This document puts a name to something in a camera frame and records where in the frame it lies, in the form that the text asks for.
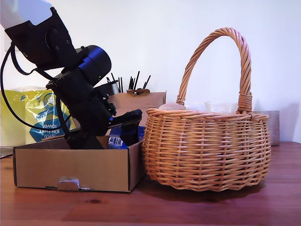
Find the open cardboard box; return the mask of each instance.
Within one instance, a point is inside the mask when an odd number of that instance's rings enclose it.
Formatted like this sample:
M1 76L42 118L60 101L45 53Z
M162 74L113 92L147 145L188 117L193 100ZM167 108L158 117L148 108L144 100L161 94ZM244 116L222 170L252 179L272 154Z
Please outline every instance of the open cardboard box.
M108 139L98 137L103 150L70 150L64 138L14 148L15 186L131 192L145 172L141 143L107 149Z

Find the wooden tabletop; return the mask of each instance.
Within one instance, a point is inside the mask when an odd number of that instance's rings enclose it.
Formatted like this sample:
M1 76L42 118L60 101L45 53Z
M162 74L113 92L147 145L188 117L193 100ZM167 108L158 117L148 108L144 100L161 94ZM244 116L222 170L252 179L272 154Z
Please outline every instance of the wooden tabletop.
M130 194L16 188L1 161L1 226L301 226L301 144L272 147L266 179L240 191L179 191L144 179Z

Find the cardboard box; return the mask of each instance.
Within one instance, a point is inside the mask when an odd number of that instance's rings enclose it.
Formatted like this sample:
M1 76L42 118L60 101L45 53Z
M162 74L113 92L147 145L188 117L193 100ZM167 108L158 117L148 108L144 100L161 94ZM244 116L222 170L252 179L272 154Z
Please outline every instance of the cardboard box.
M107 148L107 136L98 140ZM144 175L140 147L70 150L64 138L19 146L13 153L15 186L131 192Z
M150 108L159 108L165 104L166 92L162 93L143 93L141 95L129 93L117 93L110 96L109 103L116 107L117 115L123 115L129 111L140 109L142 111L142 120L140 126L145 126L147 121L146 111Z
M271 146L279 146L279 111L253 111L253 113L267 114L269 116L268 129L271 134Z

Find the wicker basket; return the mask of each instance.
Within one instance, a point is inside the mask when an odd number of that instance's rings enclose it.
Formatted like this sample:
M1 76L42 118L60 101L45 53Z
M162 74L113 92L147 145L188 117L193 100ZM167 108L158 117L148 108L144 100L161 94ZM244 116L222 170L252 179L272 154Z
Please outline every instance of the wicker basket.
M230 36L241 56L236 114L149 109L143 158L151 179L176 189L239 190L262 180L270 163L268 116L252 113L251 57L244 37L233 28L211 33L194 52L182 79L177 103L184 104L192 69L205 48Z

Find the plastic bag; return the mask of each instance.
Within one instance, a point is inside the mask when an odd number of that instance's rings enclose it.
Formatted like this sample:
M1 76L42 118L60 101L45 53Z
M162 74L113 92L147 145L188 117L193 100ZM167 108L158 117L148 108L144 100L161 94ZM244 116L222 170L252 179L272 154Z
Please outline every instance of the plastic bag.
M19 90L6 90L6 96L14 112L25 122L48 129L58 128L60 125L57 109L55 106L55 95L52 90L41 88L22 88ZM66 119L69 111L61 103L63 116ZM76 128L72 119L66 123L68 129ZM63 135L62 129L46 131L33 129L23 125L8 110L1 97L1 146L16 146L39 142L44 138Z

